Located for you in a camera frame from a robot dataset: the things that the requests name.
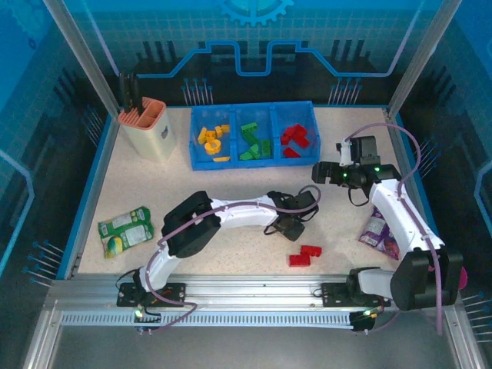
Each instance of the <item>table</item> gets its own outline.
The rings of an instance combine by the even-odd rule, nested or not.
[[[381,108],[315,108],[321,136],[321,160],[336,161],[335,144],[356,129],[384,121]],[[138,156],[120,130],[116,138],[79,274],[122,274],[138,268],[155,252],[163,217],[190,194],[206,190],[211,198],[256,198],[271,190],[296,194],[311,184],[311,166],[226,171],[196,171],[190,166],[188,138],[190,108],[169,108],[178,146],[165,163],[146,161]],[[394,149],[386,128],[371,128],[362,135],[374,135],[382,164],[397,167]],[[219,231],[199,254],[184,259],[176,274],[346,274],[355,267],[378,266],[395,270],[397,262],[357,241],[371,214],[370,205],[356,208],[347,198],[347,189],[321,184],[320,211],[306,224],[296,242],[280,234],[263,235],[263,228],[246,227]],[[354,202],[365,199],[362,191]],[[141,205],[151,210],[156,236],[113,259],[104,259],[97,223]],[[290,268],[288,255],[298,254],[302,244],[323,247],[319,259],[309,268]]]

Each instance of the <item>green block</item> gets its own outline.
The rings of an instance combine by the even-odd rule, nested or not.
[[[256,121],[253,121],[252,123],[249,123],[247,125],[242,125],[241,126],[241,132],[244,134],[245,132],[255,132],[258,129],[258,124]]]
[[[239,156],[239,160],[251,160],[252,158],[253,155],[251,155],[249,151],[246,151]]]
[[[249,148],[248,152],[251,154],[253,159],[259,159],[260,158],[259,150],[260,148],[258,147],[258,144],[254,144]]]
[[[243,134],[243,139],[251,146],[258,143],[258,139],[253,135],[252,132],[243,131],[242,134]]]
[[[271,156],[270,140],[261,141],[261,156],[263,156],[263,157]]]

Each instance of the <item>yellow toy piece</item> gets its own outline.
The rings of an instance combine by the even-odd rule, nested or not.
[[[209,155],[215,155],[221,151],[221,142],[219,140],[213,140],[205,144],[205,151]]]
[[[230,161],[231,157],[230,156],[222,156],[220,158],[214,158],[214,161]]]
[[[205,137],[206,134],[207,134],[207,129],[205,127],[203,127],[200,131],[200,134],[198,135],[198,143],[200,145],[207,142],[207,138]]]
[[[215,131],[207,131],[205,133],[205,138],[207,139],[207,142],[215,140]]]
[[[217,133],[217,138],[222,137],[222,135],[224,134],[224,132],[222,131],[222,127],[220,125],[215,127],[215,133]]]

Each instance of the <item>purple cable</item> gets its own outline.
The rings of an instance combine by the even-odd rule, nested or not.
[[[405,133],[409,137],[409,139],[412,140],[412,142],[414,143],[415,149],[417,150],[417,160],[415,161],[415,166],[412,168],[412,170],[410,172],[408,172],[407,175],[405,175],[401,179],[400,183],[398,183],[397,193],[398,193],[398,197],[400,198],[401,204],[404,206],[405,210],[410,215],[410,217],[414,221],[415,225],[417,225],[419,232],[421,233],[422,237],[424,238],[425,236],[427,236],[427,232],[425,231],[424,226],[419,222],[417,216],[412,211],[412,209],[408,205],[407,201],[401,197],[401,192],[402,192],[402,188],[403,188],[404,183],[412,175],[414,175],[414,173],[417,171],[419,165],[421,164],[421,148],[417,142],[417,139],[409,131],[407,131],[405,128],[402,128],[400,126],[391,125],[389,123],[373,123],[371,125],[365,125],[364,127],[359,128],[358,130],[356,130],[356,132],[354,132],[353,134],[351,134],[350,136],[345,138],[345,141],[348,141],[351,138],[353,138],[355,135],[358,135],[359,133],[361,133],[362,131],[365,131],[366,129],[373,128],[373,127],[391,127],[391,128],[397,129],[397,130]],[[437,258],[436,249],[434,248],[434,245],[432,244],[430,238],[425,238],[425,242],[426,242],[427,246],[429,247],[430,254],[432,255],[432,261],[434,262],[434,268],[435,268],[435,274],[436,274],[436,327],[437,327],[437,334],[441,336],[443,334],[443,321],[442,321],[443,320],[443,318],[442,318],[443,317],[443,306],[442,306],[443,303],[442,303],[442,280],[440,277],[439,259]]]
[[[180,301],[169,300],[168,298],[163,298],[151,286],[149,274],[150,274],[150,269],[151,269],[152,263],[154,262],[156,257],[162,252],[162,250],[165,247],[164,243],[168,239],[173,238],[176,234],[182,232],[186,228],[195,224],[197,221],[200,221],[201,219],[206,218],[209,215],[213,215],[213,214],[218,213],[220,211],[228,210],[229,208],[237,208],[239,206],[257,206],[259,208],[267,208],[267,209],[275,210],[275,211],[278,211],[279,213],[285,213],[285,214],[304,213],[305,211],[309,211],[312,208],[315,208],[321,200],[321,190],[313,184],[308,184],[307,186],[304,186],[303,188],[301,188],[301,190],[299,191],[299,194],[308,188],[313,188],[314,190],[316,190],[317,198],[313,204],[307,206],[306,208],[291,210],[291,209],[277,208],[276,206],[272,206],[272,205],[268,205],[268,204],[262,204],[262,203],[256,202],[256,201],[240,201],[240,202],[236,202],[234,204],[223,205],[223,206],[219,206],[218,208],[212,209],[210,211],[206,211],[205,213],[198,215],[196,218],[193,218],[190,221],[187,221],[181,227],[174,229],[173,232],[168,233],[163,238],[161,238],[161,240],[159,240],[157,243],[157,245],[159,246],[159,249],[151,256],[150,260],[147,263],[147,267],[145,268],[145,282],[147,283],[147,287],[148,287],[149,291],[158,300],[163,301],[167,304],[173,304],[173,305],[177,305],[177,306],[191,306],[191,309],[189,311],[187,311],[186,313],[184,313],[182,316],[178,317],[177,319],[174,319],[173,321],[171,321],[170,323],[167,323],[166,325],[161,326],[158,329],[169,328],[169,327],[179,323],[180,321],[183,321],[187,316],[189,316],[191,313],[193,313],[193,311],[197,310],[197,307],[198,307],[198,305],[194,302],[180,302]]]

